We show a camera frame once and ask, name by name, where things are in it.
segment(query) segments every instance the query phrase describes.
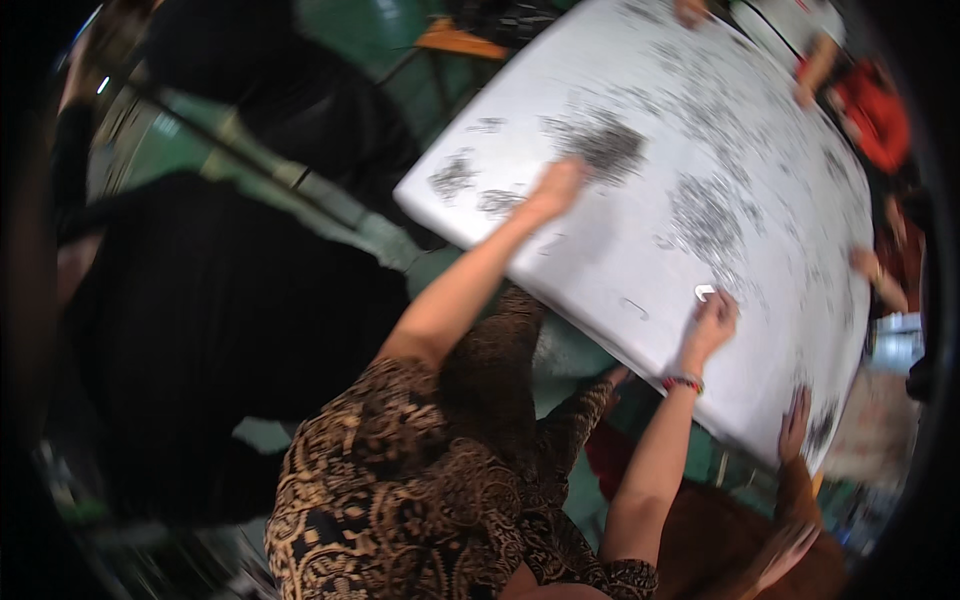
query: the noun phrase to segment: chair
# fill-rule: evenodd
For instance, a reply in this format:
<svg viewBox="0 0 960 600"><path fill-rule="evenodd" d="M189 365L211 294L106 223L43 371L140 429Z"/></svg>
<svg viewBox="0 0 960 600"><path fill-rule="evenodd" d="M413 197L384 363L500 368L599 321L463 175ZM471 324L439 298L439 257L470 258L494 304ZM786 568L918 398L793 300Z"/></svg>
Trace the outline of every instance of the chair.
<svg viewBox="0 0 960 600"><path fill-rule="evenodd" d="M441 109L451 118L453 117L453 106L446 95L440 53L472 59L470 61L470 71L474 84L479 87L480 72L477 61L502 62L506 60L508 52L507 48L503 46L498 46L482 37L457 29L453 19L447 15L441 15L434 19L430 27L414 42L414 47L427 52L433 70L434 84L437 87L437 96L440 98Z"/></svg>

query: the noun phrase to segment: wooden chair seat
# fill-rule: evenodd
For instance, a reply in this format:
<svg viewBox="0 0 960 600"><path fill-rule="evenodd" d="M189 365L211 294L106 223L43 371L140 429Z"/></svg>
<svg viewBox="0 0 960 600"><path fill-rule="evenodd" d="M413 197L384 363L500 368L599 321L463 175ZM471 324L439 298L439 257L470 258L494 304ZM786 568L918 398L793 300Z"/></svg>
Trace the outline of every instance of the wooden chair seat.
<svg viewBox="0 0 960 600"><path fill-rule="evenodd" d="M482 37L460 31L449 16L438 17L414 42L417 48L438 50L486 60L505 60L507 49Z"/></svg>

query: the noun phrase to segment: puzzle board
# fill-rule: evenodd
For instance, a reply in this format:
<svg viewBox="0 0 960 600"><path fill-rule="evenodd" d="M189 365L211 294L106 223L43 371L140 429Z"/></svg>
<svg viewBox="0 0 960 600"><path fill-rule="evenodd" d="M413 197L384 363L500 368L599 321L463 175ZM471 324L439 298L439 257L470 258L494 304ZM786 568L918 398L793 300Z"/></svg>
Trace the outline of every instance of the puzzle board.
<svg viewBox="0 0 960 600"><path fill-rule="evenodd" d="M699 284L741 303L708 363L696 418L777 462L795 384L813 391L804 452L820 465L859 362L872 246L863 171L792 79L716 21L669 0L587 0L488 84L396 189L454 244L489 235L543 163L583 154L581 200L519 252L510 277L638 373L669 371Z"/></svg>

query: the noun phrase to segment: red top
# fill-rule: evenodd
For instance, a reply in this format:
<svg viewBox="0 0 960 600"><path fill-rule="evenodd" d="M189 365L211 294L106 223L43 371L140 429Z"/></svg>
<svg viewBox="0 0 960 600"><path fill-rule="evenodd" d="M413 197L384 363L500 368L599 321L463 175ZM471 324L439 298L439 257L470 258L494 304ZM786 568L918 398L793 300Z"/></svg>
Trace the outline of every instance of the red top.
<svg viewBox="0 0 960 600"><path fill-rule="evenodd" d="M910 124L900 97L877 83L876 68L866 60L834 89L847 117L860 129L860 150L884 173L895 173L910 151Z"/></svg>

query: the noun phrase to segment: hand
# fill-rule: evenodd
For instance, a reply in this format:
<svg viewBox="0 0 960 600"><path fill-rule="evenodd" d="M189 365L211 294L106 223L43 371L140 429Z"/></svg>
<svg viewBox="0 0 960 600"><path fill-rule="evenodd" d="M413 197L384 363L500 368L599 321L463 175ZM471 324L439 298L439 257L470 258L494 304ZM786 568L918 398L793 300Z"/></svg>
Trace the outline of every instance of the hand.
<svg viewBox="0 0 960 600"><path fill-rule="evenodd" d="M551 162L517 213L530 216L538 226L556 219L573 206L586 177L587 165L579 156Z"/></svg>
<svg viewBox="0 0 960 600"><path fill-rule="evenodd" d="M843 101L843 98L840 96L840 92L833 87L827 90L827 102L829 102L829 104L837 112L843 112L844 108L847 107L846 103Z"/></svg>
<svg viewBox="0 0 960 600"><path fill-rule="evenodd" d="M726 290L717 289L706 294L694 315L696 325L684 340L680 353L680 368L685 372L703 376L707 359L736 332L736 319L740 316L736 300Z"/></svg>
<svg viewBox="0 0 960 600"><path fill-rule="evenodd" d="M856 126L856 123L847 117L843 117L840 120L840 124L843 125L843 131L847 132L847 136L850 138L851 142L859 143L860 137L863 136L863 133L860 131L860 128Z"/></svg>
<svg viewBox="0 0 960 600"><path fill-rule="evenodd" d="M854 271L860 273L864 279L873 284L876 284L883 276L883 269L880 267L880 261L876 258L876 254L862 246L854 246L850 250L850 264Z"/></svg>
<svg viewBox="0 0 960 600"><path fill-rule="evenodd" d="M611 391L610 396L607 398L607 404L604 406L604 410L603 410L604 419L610 416L610 413L613 412L613 409L620 402L620 396L616 392L616 387L621 383L623 383L624 381L626 381L631 376L634 376L634 374L623 365L617 365L616 367L613 367L612 369L607 370L607 372L603 373L600 376L601 380L610 381L611 384L613 385L613 390Z"/></svg>
<svg viewBox="0 0 960 600"><path fill-rule="evenodd" d="M704 22L710 11L706 0L673 0L673 13L677 20L688 29L695 29Z"/></svg>
<svg viewBox="0 0 960 600"><path fill-rule="evenodd" d="M790 410L783 415L780 426L780 462L784 465L800 456L806 439L806 424L810 420L810 389L798 386L793 393Z"/></svg>
<svg viewBox="0 0 960 600"><path fill-rule="evenodd" d="M820 535L815 523L792 522L784 525L764 544L750 567L756 577L757 593L764 591L790 572L806 555Z"/></svg>
<svg viewBox="0 0 960 600"><path fill-rule="evenodd" d="M810 108L813 106L813 89L807 84L797 84L793 88L793 99L800 108Z"/></svg>

